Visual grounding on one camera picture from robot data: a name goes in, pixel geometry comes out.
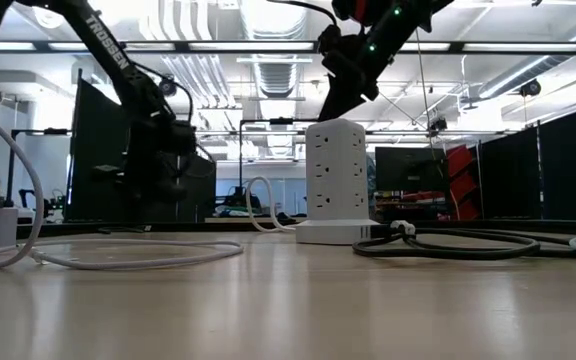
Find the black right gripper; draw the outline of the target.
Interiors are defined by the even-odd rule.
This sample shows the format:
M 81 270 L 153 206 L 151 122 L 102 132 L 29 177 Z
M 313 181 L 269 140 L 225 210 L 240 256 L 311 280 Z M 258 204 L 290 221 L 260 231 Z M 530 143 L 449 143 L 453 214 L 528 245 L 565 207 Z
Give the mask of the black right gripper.
M 393 23 L 380 22 L 368 32 L 350 35 L 331 24 L 319 35 L 317 50 L 329 76 L 318 120 L 338 119 L 377 97 L 377 79 L 393 58 Z

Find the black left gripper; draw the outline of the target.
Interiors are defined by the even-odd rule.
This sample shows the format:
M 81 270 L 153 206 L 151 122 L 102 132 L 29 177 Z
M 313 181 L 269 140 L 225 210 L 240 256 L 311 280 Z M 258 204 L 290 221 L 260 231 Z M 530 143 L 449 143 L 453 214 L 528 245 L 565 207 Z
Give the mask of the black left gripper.
M 134 122 L 121 178 L 123 191 L 137 202 L 184 200 L 188 190 L 177 180 L 196 157 L 196 128 L 188 121 Z

